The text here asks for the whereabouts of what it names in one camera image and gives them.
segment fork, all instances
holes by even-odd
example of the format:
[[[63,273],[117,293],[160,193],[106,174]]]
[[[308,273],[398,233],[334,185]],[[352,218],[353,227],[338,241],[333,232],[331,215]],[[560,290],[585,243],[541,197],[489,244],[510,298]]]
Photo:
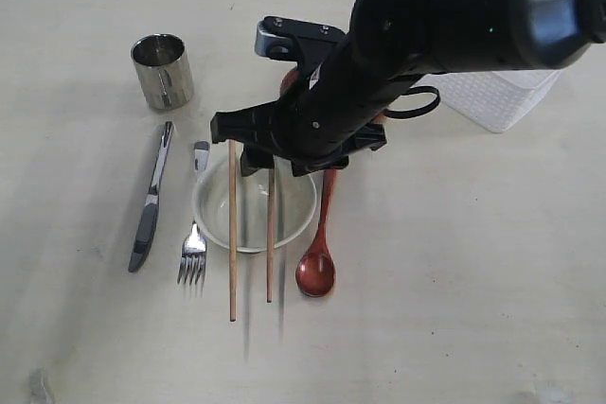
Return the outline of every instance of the fork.
[[[206,141],[196,142],[193,146],[193,168],[196,173],[196,179],[199,179],[208,162],[210,146]],[[183,240],[181,246],[181,262],[179,263],[179,274],[177,275],[177,284],[183,278],[184,284],[189,278],[191,285],[196,278],[195,283],[202,277],[202,286],[205,284],[206,275],[206,239],[200,232],[196,221],[191,223],[191,231]]]

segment table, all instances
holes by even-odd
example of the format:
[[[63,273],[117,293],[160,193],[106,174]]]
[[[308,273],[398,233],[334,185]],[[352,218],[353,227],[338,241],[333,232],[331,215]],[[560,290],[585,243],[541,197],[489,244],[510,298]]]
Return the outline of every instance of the table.
[[[3,402],[37,367],[62,404],[606,400],[604,47],[505,134],[445,106],[390,121],[389,145],[340,175],[331,298],[295,286],[312,229],[276,255],[271,305],[264,255],[240,260],[234,324],[225,252],[202,295],[176,285],[189,146],[216,110],[275,99],[290,68],[255,56],[256,22],[346,27],[352,2],[0,0]],[[154,32],[184,39],[198,93],[171,114],[147,109],[130,61]],[[158,230],[129,274],[166,119]]]

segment knife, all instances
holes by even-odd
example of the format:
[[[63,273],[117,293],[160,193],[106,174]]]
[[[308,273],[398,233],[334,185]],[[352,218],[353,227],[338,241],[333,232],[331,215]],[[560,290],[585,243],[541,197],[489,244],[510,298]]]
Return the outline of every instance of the knife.
[[[139,227],[134,236],[133,252],[129,262],[129,272],[138,272],[145,259],[147,259],[152,247],[153,235],[155,234],[155,224],[158,221],[158,212],[160,209],[160,183],[162,182],[162,173],[164,165],[167,162],[169,154],[170,139],[172,138],[172,122],[164,124],[162,136],[160,137],[160,148],[153,168],[148,195],[145,198],[145,206],[139,220]]]

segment wooden chopstick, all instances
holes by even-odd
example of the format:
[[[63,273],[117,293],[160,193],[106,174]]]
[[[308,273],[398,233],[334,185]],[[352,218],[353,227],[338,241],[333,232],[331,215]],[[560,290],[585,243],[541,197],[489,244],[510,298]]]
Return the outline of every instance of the wooden chopstick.
[[[236,143],[229,144],[229,320],[236,320],[238,224],[236,206]]]
[[[274,284],[274,238],[276,225],[276,170],[268,169],[269,194],[267,198],[267,303],[272,303]]]

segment stainless steel cup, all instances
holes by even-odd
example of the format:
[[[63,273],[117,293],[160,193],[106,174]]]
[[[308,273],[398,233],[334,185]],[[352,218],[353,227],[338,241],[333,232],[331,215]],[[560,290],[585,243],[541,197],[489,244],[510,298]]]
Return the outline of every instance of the stainless steel cup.
[[[143,95],[151,108],[176,109],[193,97],[193,80],[186,47],[174,35],[142,38],[131,50]]]

